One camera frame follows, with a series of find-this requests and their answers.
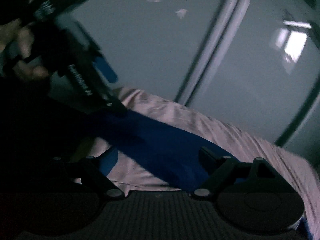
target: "ribbed rubber mat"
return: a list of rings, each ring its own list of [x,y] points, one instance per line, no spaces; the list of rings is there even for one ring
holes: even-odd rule
[[[105,239],[304,239],[296,231],[277,236],[242,232],[222,220],[212,203],[192,199],[182,191],[132,191],[124,200],[107,203],[103,217],[103,227],[108,228]]]

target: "round pad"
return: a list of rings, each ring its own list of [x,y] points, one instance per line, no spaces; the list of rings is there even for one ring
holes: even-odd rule
[[[25,230],[38,235],[63,235],[79,230],[97,215],[100,200],[81,184],[65,181],[37,185],[36,193],[19,197]]]
[[[216,203],[220,214],[234,226],[259,234],[295,229],[304,212],[297,192],[258,181],[226,187]]]
[[[206,188],[199,188],[194,191],[194,194],[198,197],[207,197],[210,195],[210,191]]]

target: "screw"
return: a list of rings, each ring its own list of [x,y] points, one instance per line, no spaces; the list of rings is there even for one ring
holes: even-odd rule
[[[210,191],[206,188],[198,188],[194,191],[194,194],[198,197],[207,197],[210,195]]]

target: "hand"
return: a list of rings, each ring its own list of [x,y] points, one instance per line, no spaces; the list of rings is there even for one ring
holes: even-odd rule
[[[21,28],[21,21],[14,20],[5,25],[0,25],[0,52],[12,40],[17,40],[22,58],[27,58],[31,54],[34,37],[27,27]],[[49,76],[49,72],[43,66],[31,67],[20,60],[13,70],[17,77],[25,82],[41,80]]]

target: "wrinkled fabric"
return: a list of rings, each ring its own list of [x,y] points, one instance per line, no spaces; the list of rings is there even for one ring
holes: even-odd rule
[[[305,204],[304,216],[310,232],[314,239],[320,239],[320,181],[307,160],[236,127],[149,95],[143,90],[122,88],[116,90],[116,93],[129,109],[199,135],[222,147],[241,162],[252,162],[256,157],[265,158],[300,194]],[[102,139],[98,142],[105,147],[106,143]],[[177,190],[121,152],[108,178],[126,194],[129,190]]]

